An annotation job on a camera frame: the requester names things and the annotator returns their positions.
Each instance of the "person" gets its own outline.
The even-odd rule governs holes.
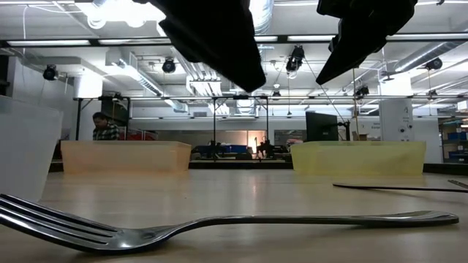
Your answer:
[[[109,122],[104,113],[94,113],[93,121],[96,128],[93,130],[93,140],[118,140],[120,133],[117,125]]]

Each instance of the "fork handle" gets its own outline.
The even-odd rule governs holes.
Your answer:
[[[426,187],[401,187],[401,186],[357,186],[357,185],[350,185],[350,184],[345,184],[345,183],[334,183],[333,186],[342,187],[342,188],[362,189],[362,190],[382,189],[382,190],[444,191],[444,192],[454,192],[454,193],[468,193],[468,190],[466,189],[451,189],[451,188],[426,188]]]
[[[458,216],[436,211],[420,211],[382,216],[225,216],[202,218],[187,223],[193,229],[225,224],[341,224],[368,227],[419,227],[458,223]]]

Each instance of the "yellow plastic bin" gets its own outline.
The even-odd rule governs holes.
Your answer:
[[[189,169],[191,145],[163,141],[63,141],[66,175],[160,174]]]
[[[425,142],[305,142],[291,147],[301,175],[421,176]]]

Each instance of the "fork tines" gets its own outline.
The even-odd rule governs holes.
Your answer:
[[[0,194],[0,224],[82,251],[95,251],[118,233],[114,227],[6,194]]]

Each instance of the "table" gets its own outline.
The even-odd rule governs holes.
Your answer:
[[[428,186],[455,187],[426,175]],[[94,256],[0,226],[0,261],[459,263],[468,258],[468,194],[360,191],[300,178],[291,170],[190,170],[183,175],[49,174],[42,204],[123,227],[222,215],[363,215],[412,210],[455,213],[461,223],[419,229],[354,226],[213,226],[178,235],[163,249]]]

